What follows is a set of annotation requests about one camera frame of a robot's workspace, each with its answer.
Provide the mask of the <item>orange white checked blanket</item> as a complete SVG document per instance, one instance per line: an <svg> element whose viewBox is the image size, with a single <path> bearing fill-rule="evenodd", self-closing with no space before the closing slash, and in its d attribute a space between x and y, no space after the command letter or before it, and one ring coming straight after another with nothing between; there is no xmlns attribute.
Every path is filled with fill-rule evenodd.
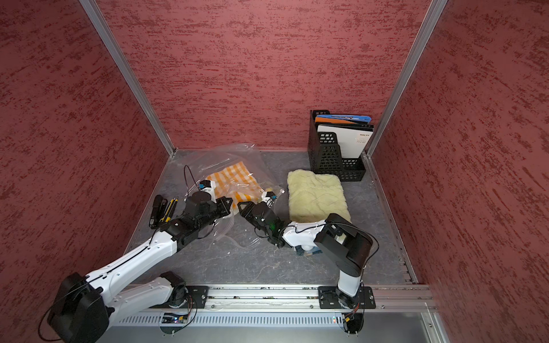
<svg viewBox="0 0 549 343"><path fill-rule="evenodd" d="M262 201L263 192L275 192L269 184L265 182L260 184L242 161L210 174L206 180L216 182L216 199L220 197L233 199L232 215L238 214L237 204L239 202L258 203Z"/></svg>

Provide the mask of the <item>clear plastic vacuum bag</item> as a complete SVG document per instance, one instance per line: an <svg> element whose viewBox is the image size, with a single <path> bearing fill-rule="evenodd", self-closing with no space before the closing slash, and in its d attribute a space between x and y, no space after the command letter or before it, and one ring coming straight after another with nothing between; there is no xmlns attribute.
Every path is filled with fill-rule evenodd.
<svg viewBox="0 0 549 343"><path fill-rule="evenodd" d="M252 143L223 145L200 151L176 154L175 161L181 170L181 178L187 185L186 192L193 194L199 190L199 183L208 180L212 183L212 199L227 197L232 200L229 214L215 220L200 231L200 240L219 240L234 227L239 217L237 205L240 202L268 206L284 194L284 189L264 163L260 150Z"/></svg>

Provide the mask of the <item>yellow fleece blanket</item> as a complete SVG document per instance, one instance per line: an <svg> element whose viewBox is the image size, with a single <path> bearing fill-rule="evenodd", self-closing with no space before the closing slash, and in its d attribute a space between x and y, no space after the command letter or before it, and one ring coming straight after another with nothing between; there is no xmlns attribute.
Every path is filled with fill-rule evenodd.
<svg viewBox="0 0 549 343"><path fill-rule="evenodd" d="M289 215L293 222L326 220L332 213L351 221L343 186L332 174L297 169L287 176Z"/></svg>

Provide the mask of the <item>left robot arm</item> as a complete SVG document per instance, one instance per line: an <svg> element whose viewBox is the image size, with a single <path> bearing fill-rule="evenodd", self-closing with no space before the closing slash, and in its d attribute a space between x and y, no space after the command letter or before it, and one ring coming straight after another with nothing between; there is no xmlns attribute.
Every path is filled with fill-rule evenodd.
<svg viewBox="0 0 549 343"><path fill-rule="evenodd" d="M199 232L231 213L230 197L198 191L181 216L159 226L152 237L118 260L82 276L70 274L59 286L44 320L63 342L96 342L113 324L158 304L195 308L185 281L165 272L142 286L128 285L197 239Z"/></svg>

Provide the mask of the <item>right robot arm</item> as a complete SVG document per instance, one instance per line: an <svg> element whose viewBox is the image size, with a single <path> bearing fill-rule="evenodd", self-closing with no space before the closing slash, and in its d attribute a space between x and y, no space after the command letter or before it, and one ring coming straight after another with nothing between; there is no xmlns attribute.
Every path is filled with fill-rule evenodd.
<svg viewBox="0 0 549 343"><path fill-rule="evenodd" d="M320 307L354 312L375 308L373 293L363 284L364 268L380 247L372 234L335 213L318 222L298 223L280 219L266 202L240 202L237 207L240 216L270 244L305 254L321 252L336 265L337 285L320 287Z"/></svg>

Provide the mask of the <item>yellow black utility knife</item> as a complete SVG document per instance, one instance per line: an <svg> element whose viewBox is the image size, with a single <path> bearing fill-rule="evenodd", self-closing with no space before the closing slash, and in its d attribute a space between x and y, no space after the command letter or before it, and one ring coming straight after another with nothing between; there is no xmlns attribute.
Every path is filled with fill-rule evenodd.
<svg viewBox="0 0 549 343"><path fill-rule="evenodd" d="M171 220L171 218L173 216L174 208L177 206L177 203L178 203L178 198L177 197L175 197L174 199L172 199L168 203L167 208L166 208L166 210L165 210L165 212L164 212L164 214L163 214L163 216L162 216L162 218L159 222L160 226L163 225L163 224L168 223Z"/></svg>

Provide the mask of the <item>black mesh file organizer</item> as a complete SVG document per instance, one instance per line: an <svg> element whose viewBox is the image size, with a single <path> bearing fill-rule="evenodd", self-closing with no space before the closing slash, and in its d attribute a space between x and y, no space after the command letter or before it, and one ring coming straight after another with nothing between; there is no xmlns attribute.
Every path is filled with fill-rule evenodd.
<svg viewBox="0 0 549 343"><path fill-rule="evenodd" d="M310 169L316 174L331 174L341 182L360 182L366 168L359 158L343 158L337 134L331 131L317 131L315 119L319 114L328 114L327 110L310 111L308 156Z"/></svg>

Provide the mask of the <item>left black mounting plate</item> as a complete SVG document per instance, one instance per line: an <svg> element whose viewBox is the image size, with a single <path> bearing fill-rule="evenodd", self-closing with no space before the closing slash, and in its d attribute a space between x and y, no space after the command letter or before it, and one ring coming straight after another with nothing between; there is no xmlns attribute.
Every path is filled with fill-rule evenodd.
<svg viewBox="0 0 549 343"><path fill-rule="evenodd" d="M207 286L176 286L167 304L174 309L204 309L209 290Z"/></svg>

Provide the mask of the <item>black mounting plate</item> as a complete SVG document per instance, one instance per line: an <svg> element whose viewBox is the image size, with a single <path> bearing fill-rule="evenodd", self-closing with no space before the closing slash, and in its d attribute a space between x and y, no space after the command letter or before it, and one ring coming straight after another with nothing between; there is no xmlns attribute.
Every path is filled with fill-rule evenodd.
<svg viewBox="0 0 549 343"><path fill-rule="evenodd" d="M371 287L359 286L357 294L353 297L346 295L337 287L318 287L318 299L320 308L342 310L374 310L375 298Z"/></svg>
<svg viewBox="0 0 549 343"><path fill-rule="evenodd" d="M174 309L204 309L209 290L207 286L176 286L167 304Z"/></svg>

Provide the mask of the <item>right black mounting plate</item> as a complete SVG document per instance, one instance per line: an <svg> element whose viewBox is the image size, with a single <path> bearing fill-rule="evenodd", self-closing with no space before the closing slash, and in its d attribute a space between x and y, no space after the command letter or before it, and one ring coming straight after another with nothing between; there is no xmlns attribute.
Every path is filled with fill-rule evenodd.
<svg viewBox="0 0 549 343"><path fill-rule="evenodd" d="M318 299L320 308L342 310L374 310L375 298L371 287L359 286L357 294L353 297L346 295L337 287L318 287Z"/></svg>

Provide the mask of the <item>orange folder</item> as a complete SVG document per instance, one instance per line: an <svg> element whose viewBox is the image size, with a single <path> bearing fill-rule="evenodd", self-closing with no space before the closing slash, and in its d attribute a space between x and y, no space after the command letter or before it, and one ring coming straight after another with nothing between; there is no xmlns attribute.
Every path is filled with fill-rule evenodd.
<svg viewBox="0 0 549 343"><path fill-rule="evenodd" d="M327 117L321 117L317 116L314 119L314 122L316 124L343 124L343 125L368 125L368 121L353 121L350 119L342 119L342 118L327 118Z"/></svg>

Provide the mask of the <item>white paper folder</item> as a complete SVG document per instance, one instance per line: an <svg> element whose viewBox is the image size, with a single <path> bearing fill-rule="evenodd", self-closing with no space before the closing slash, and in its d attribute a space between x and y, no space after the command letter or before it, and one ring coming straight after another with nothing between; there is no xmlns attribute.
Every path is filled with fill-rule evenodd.
<svg viewBox="0 0 549 343"><path fill-rule="evenodd" d="M357 159L363 153L367 143L373 136L373 128L343 128L327 125L320 125L318 132L331 132L337 136L337 143L340 145L342 158Z"/></svg>

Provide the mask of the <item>blue folder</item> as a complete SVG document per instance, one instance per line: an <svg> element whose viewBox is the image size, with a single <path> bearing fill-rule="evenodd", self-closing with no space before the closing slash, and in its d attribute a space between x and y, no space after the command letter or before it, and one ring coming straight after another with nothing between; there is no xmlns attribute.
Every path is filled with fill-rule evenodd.
<svg viewBox="0 0 549 343"><path fill-rule="evenodd" d="M319 114L317 116L321 117L327 117L327 118L342 118L342 119L350 119L353 121L368 121L369 124L372 121L372 118L365 115L351 115L351 114Z"/></svg>

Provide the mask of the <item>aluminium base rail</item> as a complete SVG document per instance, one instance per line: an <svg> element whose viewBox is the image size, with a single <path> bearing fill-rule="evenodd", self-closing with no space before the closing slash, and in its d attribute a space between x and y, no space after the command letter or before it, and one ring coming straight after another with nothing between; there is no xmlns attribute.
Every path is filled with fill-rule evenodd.
<svg viewBox="0 0 549 343"><path fill-rule="evenodd" d="M328 312L352 310L320 308L318 285L208 284L206 312ZM427 285L374 285L374 310L366 312L437 312Z"/></svg>

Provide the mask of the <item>left aluminium corner post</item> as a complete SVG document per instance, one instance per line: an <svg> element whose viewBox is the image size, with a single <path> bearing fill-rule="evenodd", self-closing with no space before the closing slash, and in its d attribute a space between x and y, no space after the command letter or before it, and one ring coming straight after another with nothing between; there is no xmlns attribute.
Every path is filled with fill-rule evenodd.
<svg viewBox="0 0 549 343"><path fill-rule="evenodd" d="M137 100L142 111L147 117L149 123L151 124L155 134L161 141L164 148L167 150L167 154L169 154L170 157L174 157L177 148L172 143L172 140L167 134L163 124L160 121L160 118L157 116L156 111L154 111L153 105L147 98L147 95L145 94L145 91L142 88L136 74L130 67L130 63L125 57L122 48L120 47L112 30L107 24L107 20L104 18L104 15L100 10L99 5L96 1L92 0L80 0L79 3L81 4L85 14L91 21L91 24L95 28L97 34L100 36L100 39L103 42L104 46L107 48L107 51L110 54L111 58L114 60L114 63L117 65L118 70L121 72L128 87L132 91L135 99Z"/></svg>

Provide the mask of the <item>aluminium corner post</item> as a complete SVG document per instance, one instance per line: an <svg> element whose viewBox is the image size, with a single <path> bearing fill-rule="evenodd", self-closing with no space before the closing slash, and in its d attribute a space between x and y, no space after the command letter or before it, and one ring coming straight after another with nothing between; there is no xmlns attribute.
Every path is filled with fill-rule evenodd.
<svg viewBox="0 0 549 343"><path fill-rule="evenodd" d="M413 45L410 48L405 63L403 64L403 68L399 74L399 77L397 78L395 87L389 97L389 100L387 101L381 120L375 129L373 138L367 145L367 149L365 150L365 159L372 159L375 150L383 136L383 133L385 132L394 114L394 111L399 104L400 98L402 97L407 87L407 84L409 83L410 78L412 77L415 68L417 67L417 63L420 61L420 57L422 56L446 5L447 0L431 1L423 22L420 25L420 28L414 39Z"/></svg>
<svg viewBox="0 0 549 343"><path fill-rule="evenodd" d="M136 74L130 67L130 63L125 57L122 48L120 47L112 30L107 24L107 20L104 18L104 15L100 10L99 5L96 1L92 0L80 0L79 3L81 4L85 14L91 21L91 24L95 28L97 34L100 36L100 39L103 42L104 46L107 48L107 51L110 54L111 58L114 60L114 63L117 65L118 70L121 72L128 87L132 91L135 99L137 100L142 111L147 117L149 123L151 124L155 134L161 141L164 148L167 150L167 154L169 154L170 157L174 157L177 148L172 143L172 140L167 134L163 124L160 121L160 118L157 116L156 111L154 111L153 105L147 98L147 95L145 94L145 91L142 88Z"/></svg>

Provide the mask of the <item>right aluminium corner post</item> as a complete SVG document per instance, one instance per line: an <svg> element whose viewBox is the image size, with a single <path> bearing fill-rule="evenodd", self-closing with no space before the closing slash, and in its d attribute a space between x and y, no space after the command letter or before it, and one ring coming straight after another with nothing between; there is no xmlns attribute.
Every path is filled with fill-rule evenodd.
<svg viewBox="0 0 549 343"><path fill-rule="evenodd" d="M405 63L403 64L403 68L399 74L399 77L397 78L395 87L389 97L389 100L387 101L381 120L375 129L373 138L367 145L367 149L365 150L365 159L372 159L375 150L383 136L383 133L385 132L394 114L394 111L399 104L400 98L402 97L407 87L407 84L409 83L410 78L412 77L415 68L417 67L417 63L420 61L420 57L422 56L446 5L447 0L431 1L423 22L420 25L420 28L414 39L413 45L410 48Z"/></svg>

